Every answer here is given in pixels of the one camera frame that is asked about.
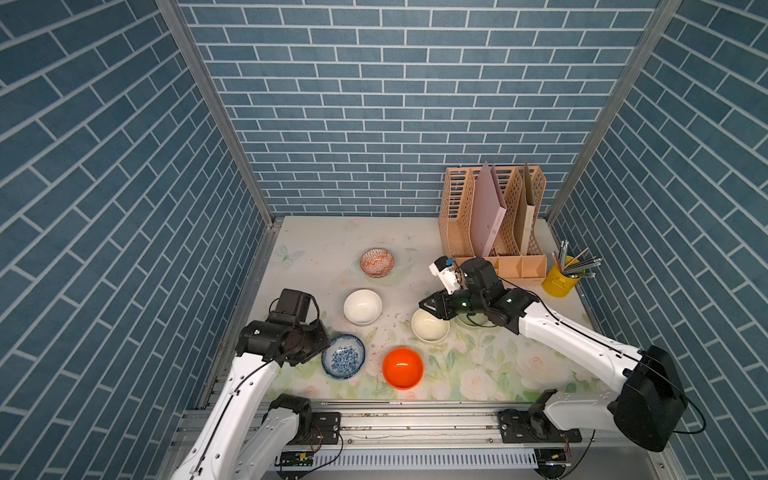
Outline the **cream bowl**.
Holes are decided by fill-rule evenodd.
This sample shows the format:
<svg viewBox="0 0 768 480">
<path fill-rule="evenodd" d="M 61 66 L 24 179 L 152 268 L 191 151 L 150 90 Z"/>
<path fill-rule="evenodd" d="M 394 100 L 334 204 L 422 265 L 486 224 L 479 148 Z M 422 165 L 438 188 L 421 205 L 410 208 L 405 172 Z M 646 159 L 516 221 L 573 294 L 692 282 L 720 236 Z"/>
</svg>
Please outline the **cream bowl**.
<svg viewBox="0 0 768 480">
<path fill-rule="evenodd" d="M 450 332 L 450 322 L 439 319 L 423 309 L 418 309 L 411 318 L 413 334 L 425 343 L 443 341 Z"/>
</svg>

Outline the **blue floral patterned bowl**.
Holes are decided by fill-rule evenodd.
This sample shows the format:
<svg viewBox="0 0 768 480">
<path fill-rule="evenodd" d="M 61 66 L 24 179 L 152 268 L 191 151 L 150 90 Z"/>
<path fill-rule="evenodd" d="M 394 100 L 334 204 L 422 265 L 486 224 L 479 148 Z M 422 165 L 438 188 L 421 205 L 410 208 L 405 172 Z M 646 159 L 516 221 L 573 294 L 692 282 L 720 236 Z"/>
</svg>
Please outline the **blue floral patterned bowl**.
<svg viewBox="0 0 768 480">
<path fill-rule="evenodd" d="M 366 360 L 366 348 L 360 338 L 340 334 L 330 341 L 321 354 L 325 373 L 334 380 L 347 380 L 359 373 Z"/>
</svg>

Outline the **red patterned bowl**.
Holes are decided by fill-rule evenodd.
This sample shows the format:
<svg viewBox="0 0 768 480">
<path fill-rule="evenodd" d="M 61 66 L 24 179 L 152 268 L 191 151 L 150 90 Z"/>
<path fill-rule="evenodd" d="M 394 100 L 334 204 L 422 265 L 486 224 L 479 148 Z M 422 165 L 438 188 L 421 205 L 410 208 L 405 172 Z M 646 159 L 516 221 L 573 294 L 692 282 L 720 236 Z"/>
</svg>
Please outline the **red patterned bowl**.
<svg viewBox="0 0 768 480">
<path fill-rule="evenodd" d="M 394 269 L 395 259 L 386 249 L 372 248 L 361 256 L 359 266 L 368 277 L 383 278 Z"/>
</svg>

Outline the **white bowl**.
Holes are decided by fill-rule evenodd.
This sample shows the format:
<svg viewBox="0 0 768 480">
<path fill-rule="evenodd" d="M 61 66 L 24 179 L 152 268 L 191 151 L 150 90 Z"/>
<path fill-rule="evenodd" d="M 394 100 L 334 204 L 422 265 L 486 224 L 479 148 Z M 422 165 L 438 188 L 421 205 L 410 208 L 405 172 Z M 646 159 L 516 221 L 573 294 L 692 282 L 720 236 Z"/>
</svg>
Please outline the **white bowl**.
<svg viewBox="0 0 768 480">
<path fill-rule="evenodd" d="M 359 289 L 347 296 L 343 304 L 345 318 L 354 325 L 367 326 L 381 315 L 383 302 L 373 290 Z"/>
</svg>

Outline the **light green bowl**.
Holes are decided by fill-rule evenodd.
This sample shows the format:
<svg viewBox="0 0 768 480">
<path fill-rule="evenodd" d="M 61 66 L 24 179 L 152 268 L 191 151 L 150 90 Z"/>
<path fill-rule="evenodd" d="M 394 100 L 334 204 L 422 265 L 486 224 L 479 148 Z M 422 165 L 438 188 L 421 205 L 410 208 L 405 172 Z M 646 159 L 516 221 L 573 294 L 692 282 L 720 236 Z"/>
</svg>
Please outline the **light green bowl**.
<svg viewBox="0 0 768 480">
<path fill-rule="evenodd" d="M 482 313 L 459 314 L 455 320 L 466 328 L 492 329 L 495 325 Z"/>
</svg>

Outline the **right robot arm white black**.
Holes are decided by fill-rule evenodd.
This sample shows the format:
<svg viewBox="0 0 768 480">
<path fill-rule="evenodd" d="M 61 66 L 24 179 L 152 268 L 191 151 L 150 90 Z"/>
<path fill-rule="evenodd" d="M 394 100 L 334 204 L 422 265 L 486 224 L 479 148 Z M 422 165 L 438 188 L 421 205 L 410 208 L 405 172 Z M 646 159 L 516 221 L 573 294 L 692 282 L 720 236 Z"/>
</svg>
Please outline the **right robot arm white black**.
<svg viewBox="0 0 768 480">
<path fill-rule="evenodd" d="M 599 379 L 606 387 L 601 393 L 545 397 L 543 416 L 559 430 L 614 430 L 648 451 L 661 452 L 688 407 L 675 360 L 666 350 L 641 349 L 598 334 L 550 309 L 531 291 L 438 291 L 419 306 L 445 321 L 483 314 L 492 324 L 554 350 Z"/>
</svg>

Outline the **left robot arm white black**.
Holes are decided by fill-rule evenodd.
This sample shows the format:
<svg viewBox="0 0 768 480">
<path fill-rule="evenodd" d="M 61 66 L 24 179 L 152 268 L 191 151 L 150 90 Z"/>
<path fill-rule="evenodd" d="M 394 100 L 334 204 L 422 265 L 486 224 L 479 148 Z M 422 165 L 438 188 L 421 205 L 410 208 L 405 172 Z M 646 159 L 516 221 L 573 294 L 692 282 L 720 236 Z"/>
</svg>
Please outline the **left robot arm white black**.
<svg viewBox="0 0 768 480">
<path fill-rule="evenodd" d="M 228 380 L 174 479 L 260 479 L 290 442 L 311 431 L 311 401 L 288 394 L 274 400 L 257 433 L 246 434 L 284 363 L 305 363 L 330 339 L 322 321 L 282 324 L 253 321 L 235 347 Z"/>
</svg>

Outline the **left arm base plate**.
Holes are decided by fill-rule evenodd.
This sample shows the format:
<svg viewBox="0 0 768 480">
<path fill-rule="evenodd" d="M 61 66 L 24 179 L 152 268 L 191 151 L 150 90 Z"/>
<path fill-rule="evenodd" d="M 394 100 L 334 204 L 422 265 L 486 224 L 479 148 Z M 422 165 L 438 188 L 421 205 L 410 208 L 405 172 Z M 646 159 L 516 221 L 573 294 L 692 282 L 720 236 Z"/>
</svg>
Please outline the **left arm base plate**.
<svg viewBox="0 0 768 480">
<path fill-rule="evenodd" d="M 300 418 L 299 429 L 294 443 L 318 448 L 337 445 L 340 441 L 341 414 L 318 412 Z"/>
</svg>

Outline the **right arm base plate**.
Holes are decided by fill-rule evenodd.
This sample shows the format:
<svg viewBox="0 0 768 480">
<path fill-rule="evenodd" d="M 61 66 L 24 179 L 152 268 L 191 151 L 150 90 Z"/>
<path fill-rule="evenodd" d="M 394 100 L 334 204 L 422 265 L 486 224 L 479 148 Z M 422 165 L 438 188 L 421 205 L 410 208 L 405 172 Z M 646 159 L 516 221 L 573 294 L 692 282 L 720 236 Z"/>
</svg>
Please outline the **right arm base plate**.
<svg viewBox="0 0 768 480">
<path fill-rule="evenodd" d="M 560 430 L 541 413 L 505 409 L 497 413 L 502 442 L 512 443 L 581 443 L 578 429 Z"/>
</svg>

